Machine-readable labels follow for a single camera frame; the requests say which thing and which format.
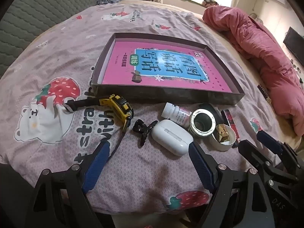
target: pill bottle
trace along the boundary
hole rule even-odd
[[[189,117],[192,112],[181,108],[179,106],[174,106],[171,103],[166,103],[165,108],[161,116],[165,119],[169,119],[176,124],[188,128],[189,127]]]

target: rolled pink comforter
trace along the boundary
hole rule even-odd
[[[256,67],[276,114],[292,118],[297,135],[304,134],[304,92],[290,60],[273,35],[238,8],[212,6],[203,20],[223,33],[235,49]]]

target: black claw clip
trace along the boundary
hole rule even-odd
[[[142,134],[141,139],[140,139],[140,144],[139,144],[140,147],[142,147],[145,144],[148,134],[150,133],[150,131],[154,128],[154,126],[157,123],[158,123],[158,121],[155,120],[149,126],[147,126],[142,120],[140,120],[140,119],[136,120],[132,130],[136,133]]]

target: metal pivot bolt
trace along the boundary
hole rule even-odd
[[[249,169],[249,172],[250,172],[251,174],[255,175],[255,174],[257,173],[257,170],[254,169],[254,168],[250,168],[250,169]]]
[[[225,164],[219,164],[219,165],[218,165],[218,168],[219,168],[220,170],[226,170],[226,169],[227,169],[227,166],[226,166]]]
[[[42,171],[42,175],[48,175],[50,173],[50,170],[49,169],[44,169]]]
[[[78,170],[80,168],[79,164],[73,164],[72,170]]]

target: black screen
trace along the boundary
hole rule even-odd
[[[290,27],[283,43],[304,66],[304,37]]]

